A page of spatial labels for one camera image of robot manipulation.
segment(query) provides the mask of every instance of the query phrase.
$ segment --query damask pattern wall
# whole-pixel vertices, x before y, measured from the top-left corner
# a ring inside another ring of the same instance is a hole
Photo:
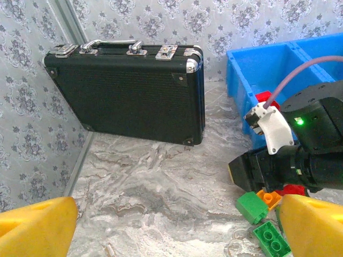
[[[228,49],[342,32],[343,0],[69,0],[87,39],[198,44],[207,80]]]
[[[48,2],[0,0],[0,212],[61,196],[87,136],[42,66],[63,42]]]

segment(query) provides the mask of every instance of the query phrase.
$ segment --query purple cable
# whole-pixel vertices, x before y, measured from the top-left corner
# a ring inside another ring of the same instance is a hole
[[[329,56],[322,56],[315,59],[312,59],[308,62],[303,63],[302,65],[295,68],[289,75],[287,75],[283,81],[276,87],[273,94],[269,97],[269,99],[263,104],[263,108],[267,109],[272,102],[277,98],[283,88],[300,72],[305,70],[306,68],[318,64],[318,63],[325,63],[325,62],[343,62],[343,56],[338,55],[329,55]]]

